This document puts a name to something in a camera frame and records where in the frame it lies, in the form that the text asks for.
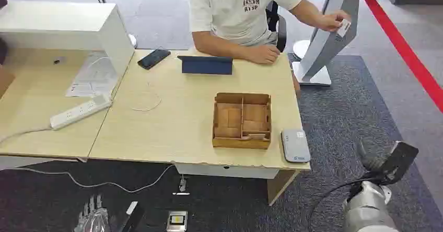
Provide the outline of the person's left hand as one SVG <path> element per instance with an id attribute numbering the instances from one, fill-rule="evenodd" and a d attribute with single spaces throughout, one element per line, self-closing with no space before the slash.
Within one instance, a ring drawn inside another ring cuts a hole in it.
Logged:
<path id="1" fill-rule="evenodd" d="M 351 17 L 343 10 L 338 10 L 327 15 L 320 15 L 317 28 L 323 31 L 335 32 L 342 27 L 344 20 L 351 21 Z"/>

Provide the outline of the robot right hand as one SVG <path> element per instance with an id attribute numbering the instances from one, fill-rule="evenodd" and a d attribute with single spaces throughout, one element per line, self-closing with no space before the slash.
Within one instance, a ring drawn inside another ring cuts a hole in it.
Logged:
<path id="1" fill-rule="evenodd" d="M 366 169 L 361 179 L 376 185 L 391 185 L 400 181 L 419 153 L 418 148 L 403 141 L 396 141 L 385 159 L 369 156 L 362 141 L 357 143 L 356 150 Z"/>

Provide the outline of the person's right hand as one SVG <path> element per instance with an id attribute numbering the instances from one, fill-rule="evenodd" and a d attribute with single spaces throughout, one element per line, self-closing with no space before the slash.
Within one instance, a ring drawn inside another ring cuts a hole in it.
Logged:
<path id="1" fill-rule="evenodd" d="M 274 45 L 246 47 L 243 59 L 257 64 L 273 64 L 280 53 L 280 50 Z"/>

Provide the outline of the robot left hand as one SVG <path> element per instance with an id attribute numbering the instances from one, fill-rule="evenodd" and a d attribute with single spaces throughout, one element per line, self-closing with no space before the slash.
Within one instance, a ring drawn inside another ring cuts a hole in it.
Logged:
<path id="1" fill-rule="evenodd" d="M 111 231 L 108 210 L 102 205 L 102 195 L 92 195 L 79 213 L 78 224 L 74 232 L 107 232 Z"/>

